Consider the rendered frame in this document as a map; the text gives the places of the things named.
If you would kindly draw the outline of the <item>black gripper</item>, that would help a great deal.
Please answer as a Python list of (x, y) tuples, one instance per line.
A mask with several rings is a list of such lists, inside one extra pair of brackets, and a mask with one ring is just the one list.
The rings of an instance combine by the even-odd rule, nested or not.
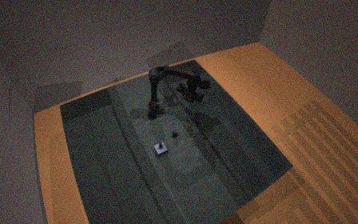
[[(179, 91), (180, 93), (183, 94), (183, 96), (185, 96), (185, 92), (187, 92), (187, 90), (189, 90), (189, 87), (186, 89), (187, 87), (185, 87), (185, 84), (180, 82), (178, 87), (177, 87), (177, 91)], [(204, 94), (202, 94), (201, 92), (200, 93), (196, 93), (195, 90), (190, 90), (190, 92), (192, 93), (195, 93), (195, 96), (194, 96), (194, 100), (197, 101), (197, 102), (201, 102), (203, 97), (205, 96)]]

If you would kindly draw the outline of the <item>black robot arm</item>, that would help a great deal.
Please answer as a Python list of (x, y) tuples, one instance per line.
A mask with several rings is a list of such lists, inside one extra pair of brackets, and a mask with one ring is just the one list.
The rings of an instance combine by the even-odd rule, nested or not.
[[(162, 71), (159, 75), (158, 73)], [(169, 65), (158, 66), (149, 71), (149, 80), (151, 84), (151, 99), (147, 103), (147, 117), (149, 120), (158, 118), (157, 111), (160, 109), (159, 98), (157, 98), (157, 84), (158, 81), (162, 80), (165, 76), (172, 75), (179, 78), (187, 78), (187, 90), (184, 99), (188, 102), (194, 101), (195, 93), (190, 92), (190, 90), (196, 90), (199, 86), (200, 89), (209, 88), (209, 79), (201, 79), (201, 76), (198, 70), (183, 70)]]

